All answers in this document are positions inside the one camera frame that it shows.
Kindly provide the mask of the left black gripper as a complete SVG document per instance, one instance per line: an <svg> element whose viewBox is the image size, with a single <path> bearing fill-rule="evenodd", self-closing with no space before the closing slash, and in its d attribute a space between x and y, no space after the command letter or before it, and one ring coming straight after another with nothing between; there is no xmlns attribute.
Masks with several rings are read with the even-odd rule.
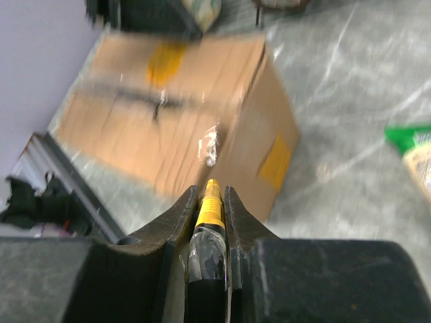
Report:
<svg viewBox="0 0 431 323"><path fill-rule="evenodd" d="M86 0L86 15L92 25L109 25L126 33L146 33L200 40L203 30L182 1Z"/></svg>

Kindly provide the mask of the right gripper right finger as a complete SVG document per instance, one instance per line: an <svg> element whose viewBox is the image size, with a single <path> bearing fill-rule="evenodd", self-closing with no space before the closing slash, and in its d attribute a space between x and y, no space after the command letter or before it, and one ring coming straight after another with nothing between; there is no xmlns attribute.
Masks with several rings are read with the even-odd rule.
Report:
<svg viewBox="0 0 431 323"><path fill-rule="evenodd" d="M232 322L429 322L410 255L385 240L283 239L224 192Z"/></svg>

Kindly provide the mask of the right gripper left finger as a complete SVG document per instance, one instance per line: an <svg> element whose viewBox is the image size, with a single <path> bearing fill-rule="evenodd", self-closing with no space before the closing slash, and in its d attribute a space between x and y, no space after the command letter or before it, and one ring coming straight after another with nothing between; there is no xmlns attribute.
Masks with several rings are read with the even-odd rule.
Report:
<svg viewBox="0 0 431 323"><path fill-rule="evenodd" d="M159 322L175 248L198 189L114 245L91 238L2 238L2 322Z"/></svg>

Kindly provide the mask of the yellow utility knife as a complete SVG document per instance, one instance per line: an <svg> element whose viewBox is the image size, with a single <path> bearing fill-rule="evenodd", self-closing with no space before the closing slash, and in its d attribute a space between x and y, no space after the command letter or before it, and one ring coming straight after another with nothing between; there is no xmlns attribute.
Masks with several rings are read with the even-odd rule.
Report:
<svg viewBox="0 0 431 323"><path fill-rule="evenodd" d="M228 320L228 249L220 185L208 180L189 242L185 322Z"/></svg>

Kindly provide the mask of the brown cardboard express box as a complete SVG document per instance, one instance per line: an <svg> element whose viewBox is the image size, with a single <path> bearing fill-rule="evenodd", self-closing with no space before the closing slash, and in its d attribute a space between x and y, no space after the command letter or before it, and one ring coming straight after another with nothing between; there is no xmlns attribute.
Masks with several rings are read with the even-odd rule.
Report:
<svg viewBox="0 0 431 323"><path fill-rule="evenodd" d="M264 35L109 34L56 136L162 196L217 180L264 221L300 132Z"/></svg>

